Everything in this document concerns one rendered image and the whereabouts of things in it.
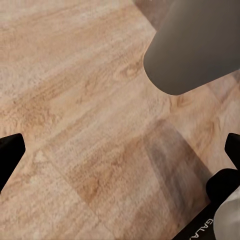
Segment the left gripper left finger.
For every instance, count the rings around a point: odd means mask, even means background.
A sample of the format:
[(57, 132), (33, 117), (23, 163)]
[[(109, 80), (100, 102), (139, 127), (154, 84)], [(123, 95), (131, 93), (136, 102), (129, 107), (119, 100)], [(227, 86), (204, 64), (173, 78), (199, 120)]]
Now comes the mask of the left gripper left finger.
[(0, 192), (25, 152), (25, 141), (20, 132), (0, 138)]

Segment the trash can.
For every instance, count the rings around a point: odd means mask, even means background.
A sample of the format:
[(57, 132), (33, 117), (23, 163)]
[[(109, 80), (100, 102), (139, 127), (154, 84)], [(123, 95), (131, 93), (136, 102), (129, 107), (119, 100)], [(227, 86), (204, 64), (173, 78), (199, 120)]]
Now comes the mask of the trash can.
[(143, 57), (162, 92), (182, 95), (240, 69), (240, 0), (174, 0)]

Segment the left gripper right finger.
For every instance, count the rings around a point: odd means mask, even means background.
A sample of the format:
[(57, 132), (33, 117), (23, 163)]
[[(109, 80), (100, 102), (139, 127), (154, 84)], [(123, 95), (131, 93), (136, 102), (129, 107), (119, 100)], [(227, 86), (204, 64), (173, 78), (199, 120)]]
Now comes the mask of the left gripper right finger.
[(240, 134), (229, 133), (224, 150), (240, 172)]

